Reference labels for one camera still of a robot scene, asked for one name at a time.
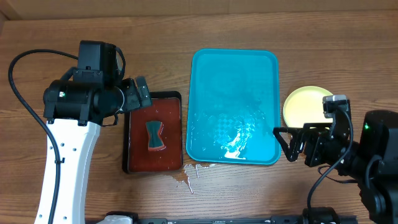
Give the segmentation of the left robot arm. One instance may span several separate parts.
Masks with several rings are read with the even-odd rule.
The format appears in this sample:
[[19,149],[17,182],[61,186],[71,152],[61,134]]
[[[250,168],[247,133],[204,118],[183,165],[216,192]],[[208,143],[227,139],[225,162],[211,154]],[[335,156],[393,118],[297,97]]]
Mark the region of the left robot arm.
[[44,92],[47,158],[36,223],[84,223],[95,144],[107,117],[151,106],[144,77],[124,78],[121,49],[82,40],[78,64]]

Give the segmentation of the yellow-green plate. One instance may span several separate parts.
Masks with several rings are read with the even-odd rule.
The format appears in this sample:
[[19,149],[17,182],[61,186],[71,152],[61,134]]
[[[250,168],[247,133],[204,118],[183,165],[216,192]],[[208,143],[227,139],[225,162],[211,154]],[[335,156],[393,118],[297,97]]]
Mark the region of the yellow-green plate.
[[302,128],[305,123],[331,123],[323,114],[323,97],[332,93],[318,86],[303,86],[294,90],[285,100],[283,117],[290,128]]

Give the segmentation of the green orange sponge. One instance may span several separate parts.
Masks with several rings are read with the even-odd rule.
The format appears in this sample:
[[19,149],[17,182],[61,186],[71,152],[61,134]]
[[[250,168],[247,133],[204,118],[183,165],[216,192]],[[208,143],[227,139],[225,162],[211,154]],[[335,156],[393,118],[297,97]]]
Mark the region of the green orange sponge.
[[163,123],[161,121],[146,122],[146,130],[148,133],[148,151],[161,151],[166,148],[162,140]]

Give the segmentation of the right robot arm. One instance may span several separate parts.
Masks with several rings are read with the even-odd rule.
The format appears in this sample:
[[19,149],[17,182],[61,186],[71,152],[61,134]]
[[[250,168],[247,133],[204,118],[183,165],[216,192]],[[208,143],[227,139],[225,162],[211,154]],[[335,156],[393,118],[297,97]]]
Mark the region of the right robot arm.
[[354,141],[350,100],[345,95],[323,97],[323,113],[331,123],[305,123],[302,128],[277,127],[273,134],[290,162],[305,154],[305,165],[327,170],[308,193],[337,170],[357,184],[361,201],[375,223],[397,223],[397,113],[366,113],[359,142]]

